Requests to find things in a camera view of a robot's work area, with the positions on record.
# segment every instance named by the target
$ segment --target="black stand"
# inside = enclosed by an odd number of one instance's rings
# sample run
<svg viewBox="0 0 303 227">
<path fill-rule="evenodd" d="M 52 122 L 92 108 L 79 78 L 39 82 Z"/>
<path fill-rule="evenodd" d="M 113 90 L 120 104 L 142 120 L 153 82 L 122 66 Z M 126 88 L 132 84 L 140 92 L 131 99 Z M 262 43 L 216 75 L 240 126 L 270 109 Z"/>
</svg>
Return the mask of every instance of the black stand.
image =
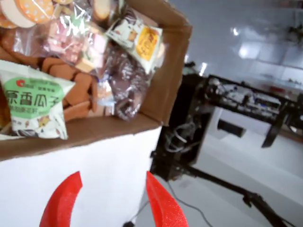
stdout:
<svg viewBox="0 0 303 227">
<path fill-rule="evenodd" d="M 151 157 L 154 159 L 153 165 L 157 161 L 164 162 L 169 166 L 174 166 L 176 171 L 180 171 L 182 174 L 187 174 L 192 177 L 199 177 L 199 178 L 211 181 L 224 188 L 227 188 L 229 190 L 232 190 L 234 192 L 237 192 L 237 193 L 243 195 L 243 202 L 246 205 L 248 205 L 249 207 L 254 205 L 274 227 L 287 227 L 287 225 L 284 222 L 287 222 L 288 224 L 293 226 L 291 223 L 289 223 L 288 221 L 286 221 L 283 218 L 281 218 L 280 216 L 278 216 L 271 209 L 271 207 L 263 200 L 263 198 L 257 193 L 250 192 L 244 188 L 241 188 L 239 186 L 236 186 L 234 184 L 221 180 L 220 178 L 217 178 L 215 176 L 202 172 L 189 165 L 176 161 L 175 159 L 168 157 L 165 153 L 157 153 L 154 151 L 154 152 L 152 152 Z"/>
</svg>

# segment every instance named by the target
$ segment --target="yellow label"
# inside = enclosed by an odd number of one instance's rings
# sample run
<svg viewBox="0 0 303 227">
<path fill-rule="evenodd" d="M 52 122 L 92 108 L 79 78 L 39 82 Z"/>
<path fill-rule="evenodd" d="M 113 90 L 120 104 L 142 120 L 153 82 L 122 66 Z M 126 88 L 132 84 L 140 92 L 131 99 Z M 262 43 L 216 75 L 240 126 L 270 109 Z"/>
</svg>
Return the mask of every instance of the yellow label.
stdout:
<svg viewBox="0 0 303 227">
<path fill-rule="evenodd" d="M 137 53 L 141 58 L 147 61 L 151 59 L 158 42 L 158 37 L 158 31 L 151 29 L 147 26 L 144 27 L 140 34 L 138 44 L 136 46 Z"/>
</svg>

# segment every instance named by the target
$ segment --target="cable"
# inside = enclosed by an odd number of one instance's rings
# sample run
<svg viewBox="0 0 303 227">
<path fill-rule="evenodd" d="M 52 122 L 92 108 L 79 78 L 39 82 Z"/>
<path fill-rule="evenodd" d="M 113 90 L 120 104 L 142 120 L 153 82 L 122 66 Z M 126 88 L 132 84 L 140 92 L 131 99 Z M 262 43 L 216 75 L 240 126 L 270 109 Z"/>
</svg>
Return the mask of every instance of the cable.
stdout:
<svg viewBox="0 0 303 227">
<path fill-rule="evenodd" d="M 144 208 L 149 204 L 149 201 L 146 201 L 143 206 L 138 210 L 138 212 L 130 219 L 130 221 L 133 221 L 138 215 L 144 210 Z"/>
<path fill-rule="evenodd" d="M 175 199 L 176 199 L 178 202 L 184 204 L 184 205 L 187 206 L 187 207 L 190 207 L 190 208 L 192 208 L 192 209 L 198 211 L 198 212 L 201 214 L 201 216 L 202 216 L 203 220 L 205 221 L 205 223 L 206 223 L 209 227 L 213 227 L 213 225 L 210 224 L 210 222 L 207 220 L 205 214 L 204 214 L 199 208 L 194 207 L 194 206 L 192 206 L 192 205 L 190 205 L 190 204 L 188 204 L 188 203 L 182 201 L 181 199 L 179 199 L 179 198 L 176 196 L 175 191 L 173 190 L 173 188 L 172 188 L 172 186 L 170 185 L 170 183 L 167 182 L 167 184 L 168 184 L 168 186 L 169 186 L 169 188 L 170 188 L 170 190 L 171 190 L 171 193 L 173 194 L 173 196 L 175 197 Z"/>
</svg>

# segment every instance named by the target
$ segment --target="wire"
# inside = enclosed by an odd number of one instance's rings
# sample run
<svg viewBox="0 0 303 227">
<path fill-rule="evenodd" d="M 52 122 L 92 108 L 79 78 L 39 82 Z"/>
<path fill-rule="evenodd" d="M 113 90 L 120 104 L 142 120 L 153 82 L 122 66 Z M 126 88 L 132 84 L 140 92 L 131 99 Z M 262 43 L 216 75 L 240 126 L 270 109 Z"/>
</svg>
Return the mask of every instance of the wire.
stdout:
<svg viewBox="0 0 303 227">
<path fill-rule="evenodd" d="M 184 129 L 184 130 L 188 130 L 188 134 L 193 134 L 196 131 L 196 125 L 193 122 L 190 123 L 185 123 L 182 125 L 179 125 L 178 127 L 176 127 L 174 129 L 174 131 L 172 133 L 170 133 L 170 135 L 168 135 L 168 133 L 165 134 L 165 139 L 166 142 L 164 144 L 165 150 L 171 153 L 178 153 L 180 151 L 187 152 L 189 148 L 192 147 L 192 145 L 190 146 L 182 146 L 182 147 L 178 147 L 176 145 L 173 144 L 172 139 L 173 138 L 177 138 L 178 140 L 180 140 L 182 143 L 187 143 L 187 140 L 183 137 L 181 137 L 178 133 L 179 129 Z"/>
<path fill-rule="evenodd" d="M 149 201 L 146 201 L 143 206 L 138 210 L 138 212 L 130 219 L 130 221 L 133 221 L 136 217 L 139 216 L 139 214 L 144 210 L 144 208 L 149 204 Z"/>
<path fill-rule="evenodd" d="M 171 190 L 171 193 L 173 194 L 173 196 L 175 197 L 175 199 L 176 199 L 178 202 L 184 204 L 184 205 L 187 206 L 187 207 L 190 207 L 190 208 L 192 208 L 192 209 L 198 211 L 198 212 L 201 214 L 203 220 L 206 222 L 206 224 L 207 224 L 209 227 L 213 227 L 213 225 L 210 224 L 210 222 L 207 220 L 205 214 L 204 214 L 199 208 L 194 207 L 194 206 L 192 206 L 192 205 L 190 205 L 190 204 L 188 204 L 188 203 L 182 201 L 181 199 L 179 199 L 179 198 L 176 196 L 175 191 L 173 190 L 173 188 L 172 188 L 172 186 L 170 185 L 170 183 L 167 182 L 167 184 L 168 184 L 168 186 L 169 186 L 169 188 L 170 188 L 170 190 Z"/>
</svg>

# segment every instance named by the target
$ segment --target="snack bag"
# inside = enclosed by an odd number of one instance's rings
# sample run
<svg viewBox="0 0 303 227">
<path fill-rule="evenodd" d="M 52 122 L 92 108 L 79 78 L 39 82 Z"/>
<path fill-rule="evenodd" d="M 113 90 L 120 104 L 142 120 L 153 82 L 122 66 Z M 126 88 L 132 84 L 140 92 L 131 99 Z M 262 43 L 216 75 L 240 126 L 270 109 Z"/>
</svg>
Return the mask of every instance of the snack bag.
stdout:
<svg viewBox="0 0 303 227">
<path fill-rule="evenodd" d="M 119 45 L 110 48 L 104 78 L 108 79 L 115 101 L 115 115 L 129 121 L 134 118 L 145 98 L 152 73 Z"/>
<path fill-rule="evenodd" d="M 0 61 L 0 80 L 16 135 L 68 138 L 62 100 L 74 82 L 9 61 Z"/>
<path fill-rule="evenodd" d="M 155 67 L 160 44 L 162 28 L 146 26 L 130 7 L 126 7 L 123 19 L 117 20 L 107 31 L 107 35 L 133 56 L 146 74 Z"/>
</svg>

